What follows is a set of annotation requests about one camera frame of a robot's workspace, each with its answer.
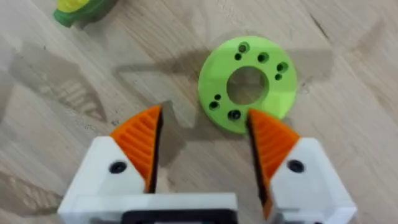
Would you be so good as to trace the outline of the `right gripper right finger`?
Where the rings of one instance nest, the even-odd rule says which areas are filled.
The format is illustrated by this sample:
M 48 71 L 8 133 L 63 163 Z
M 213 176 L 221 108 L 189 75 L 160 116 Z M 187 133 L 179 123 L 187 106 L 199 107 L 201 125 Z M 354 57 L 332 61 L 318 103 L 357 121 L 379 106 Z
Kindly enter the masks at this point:
M 347 224 L 357 207 L 323 146 L 248 110 L 246 127 L 266 223 Z

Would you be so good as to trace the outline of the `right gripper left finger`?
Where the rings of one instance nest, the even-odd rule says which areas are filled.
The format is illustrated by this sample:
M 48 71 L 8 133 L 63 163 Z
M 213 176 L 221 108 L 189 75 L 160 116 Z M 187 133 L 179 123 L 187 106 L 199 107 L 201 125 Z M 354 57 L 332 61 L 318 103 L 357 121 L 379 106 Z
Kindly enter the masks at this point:
M 108 136 L 94 138 L 59 208 L 71 213 L 79 199 L 153 194 L 157 184 L 162 107 L 148 108 Z

